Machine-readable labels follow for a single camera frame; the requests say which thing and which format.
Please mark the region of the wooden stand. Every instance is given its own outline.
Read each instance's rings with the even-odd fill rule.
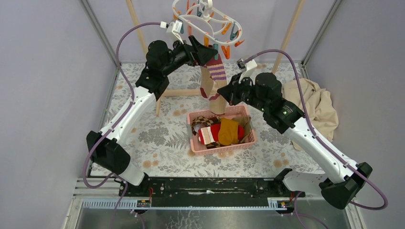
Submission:
[[[131,15],[132,21],[134,22],[134,25],[135,26],[139,25],[140,22],[138,20],[137,14],[135,12],[134,5],[132,4],[132,0],[126,0],[126,2],[127,2],[128,10],[129,10],[129,13]],[[288,45],[288,42],[289,42],[289,40],[291,38],[292,32],[294,31],[295,25],[297,23],[298,17],[299,17],[299,15],[301,13],[301,10],[302,10],[302,7],[303,7],[304,3],[305,3],[305,0],[298,0],[297,6],[296,6],[294,14],[293,14],[293,16],[291,18],[291,22],[290,22],[290,24],[288,26],[288,29],[287,29],[286,35],[284,37],[283,43],[281,44],[280,49],[283,50],[283,51],[286,49],[286,47]],[[148,52],[148,48],[147,48],[147,46],[145,44],[145,38],[143,36],[142,30],[137,29],[137,33],[138,33],[139,41],[140,41],[141,46],[142,46],[142,50],[143,50],[144,54],[146,55],[146,53]],[[272,71],[273,73],[276,73],[278,65],[280,65],[280,62],[281,62],[281,57],[282,57],[282,54],[279,54],[277,56],[276,62],[274,63],[274,66],[273,66],[273,71]],[[160,97],[160,99],[157,101],[157,104],[156,104],[156,116],[159,116],[160,104],[161,104],[161,100],[162,100],[162,98],[164,96],[187,96],[187,95],[201,95],[201,93],[200,93],[199,89],[166,90],[163,93],[162,97]]]

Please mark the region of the floral tablecloth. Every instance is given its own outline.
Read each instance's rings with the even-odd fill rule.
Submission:
[[[228,81],[240,72],[236,64],[224,64]],[[273,64],[258,64],[253,78],[271,72]],[[144,64],[123,64],[123,70],[135,85]],[[200,68],[183,66],[169,75],[168,89],[200,87]],[[277,78],[282,82],[294,80],[292,66],[280,64]],[[130,91],[122,75],[117,80],[106,123],[114,117],[129,98]],[[228,151],[215,155],[195,156],[191,151],[187,113],[208,109],[209,102],[201,96],[176,96],[162,99],[160,116],[155,109],[142,117],[133,128],[123,148],[132,160],[149,176],[159,177],[275,177],[284,168],[299,172],[323,173],[318,164],[303,151],[295,150],[291,141],[263,120],[262,113],[252,107],[249,112],[258,141],[247,150]],[[93,163],[92,176],[106,176],[109,171]]]

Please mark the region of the pink basket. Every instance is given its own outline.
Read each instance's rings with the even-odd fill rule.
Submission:
[[[227,107],[225,110],[224,115],[220,115],[220,117],[225,117],[232,119],[234,117],[239,117],[239,116],[247,116],[249,115],[249,111],[247,109],[246,105],[238,105],[238,106],[230,106]],[[203,111],[196,111],[196,112],[190,112],[187,115],[187,123],[191,125],[191,122],[195,119],[198,118],[199,116],[204,116],[206,118],[213,118],[216,117],[217,115],[214,115],[211,113],[210,110],[203,110]],[[227,152],[231,150],[238,150],[238,149],[247,149],[254,145],[257,141],[256,138],[256,133],[254,130],[252,130],[249,133],[249,139],[247,143],[242,143],[242,144],[237,144],[233,146],[223,146],[219,148],[214,148],[214,149],[207,149],[206,145],[203,145],[198,141],[198,135],[192,135],[192,139],[190,140],[191,144],[191,150],[195,153],[196,156],[203,156],[203,155],[208,155],[208,154],[216,154],[220,152]]]

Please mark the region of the white cloth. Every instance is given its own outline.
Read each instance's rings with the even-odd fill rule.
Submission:
[[[313,126],[332,142],[333,131],[338,127],[339,120],[336,110],[332,107],[330,92],[321,89],[317,83],[311,80],[300,79],[299,83],[301,84],[309,119]],[[293,80],[283,85],[283,98],[293,102],[303,110],[297,81]],[[293,145],[297,150],[302,150],[295,142],[293,142]]]

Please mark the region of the wall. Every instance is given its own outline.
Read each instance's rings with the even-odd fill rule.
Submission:
[[[79,1],[2,1],[0,228],[60,228],[115,68]]]
[[[371,181],[388,197],[387,209],[362,211],[368,229],[403,227],[404,11],[403,0],[343,1],[308,63],[310,78],[331,91],[338,111],[334,144],[368,162]],[[368,185],[358,198],[382,204]]]
[[[121,36],[134,26],[125,1],[89,0],[89,2],[115,49]],[[141,23],[173,19],[172,0],[132,0],[132,2]],[[178,9],[183,13],[186,10],[186,2],[182,0],[178,3],[184,6],[183,9]],[[213,1],[214,7],[230,15],[242,25],[243,39],[246,41],[238,48],[232,46],[231,59],[233,60],[265,49],[280,48],[298,0],[255,0],[253,2],[254,4],[247,4],[245,0]],[[306,1],[287,48],[287,52],[293,59],[301,60],[304,57],[333,2],[334,0]],[[145,34],[146,45],[154,40],[164,40],[169,47],[173,43],[165,35],[165,31],[158,26],[149,26],[142,31]],[[145,60],[135,32],[123,43],[120,56],[124,62]],[[276,56],[276,54],[267,54],[260,60],[273,61]]]

